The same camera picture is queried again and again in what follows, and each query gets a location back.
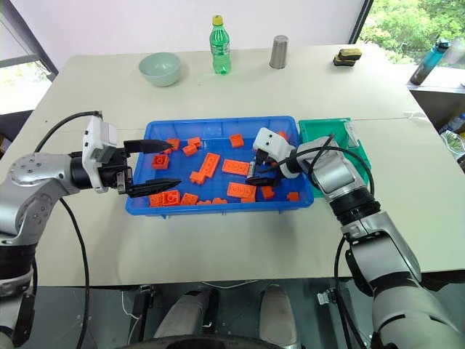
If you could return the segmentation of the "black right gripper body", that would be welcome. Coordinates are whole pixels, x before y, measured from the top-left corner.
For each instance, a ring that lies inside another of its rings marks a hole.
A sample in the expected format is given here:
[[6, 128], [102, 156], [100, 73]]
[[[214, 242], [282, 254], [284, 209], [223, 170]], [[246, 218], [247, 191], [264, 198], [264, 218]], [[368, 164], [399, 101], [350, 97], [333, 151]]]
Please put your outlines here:
[[259, 177], [280, 177], [280, 181], [283, 179], [283, 173], [281, 172], [280, 166], [283, 164], [284, 159], [276, 160], [268, 154], [267, 164], [265, 168], [260, 171]]

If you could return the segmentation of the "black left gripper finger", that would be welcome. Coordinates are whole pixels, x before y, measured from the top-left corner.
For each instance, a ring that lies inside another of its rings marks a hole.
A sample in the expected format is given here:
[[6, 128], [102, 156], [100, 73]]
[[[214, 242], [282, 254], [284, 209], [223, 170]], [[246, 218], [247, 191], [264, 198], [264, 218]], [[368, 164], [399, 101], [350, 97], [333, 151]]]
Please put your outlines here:
[[125, 140], [123, 144], [127, 153], [160, 153], [173, 148], [163, 140]]
[[174, 188], [181, 182], [180, 179], [160, 178], [148, 180], [143, 184], [132, 183], [126, 187], [126, 194], [131, 198], [155, 195]]

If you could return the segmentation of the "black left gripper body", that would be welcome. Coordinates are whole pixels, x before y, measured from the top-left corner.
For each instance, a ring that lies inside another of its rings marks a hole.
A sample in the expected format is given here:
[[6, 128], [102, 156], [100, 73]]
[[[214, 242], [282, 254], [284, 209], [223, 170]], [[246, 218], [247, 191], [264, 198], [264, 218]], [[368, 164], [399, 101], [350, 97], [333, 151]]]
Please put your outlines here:
[[132, 168], [127, 164], [130, 154], [125, 148], [116, 148], [108, 163], [98, 172], [104, 188], [116, 189], [120, 194], [129, 195], [133, 189]]

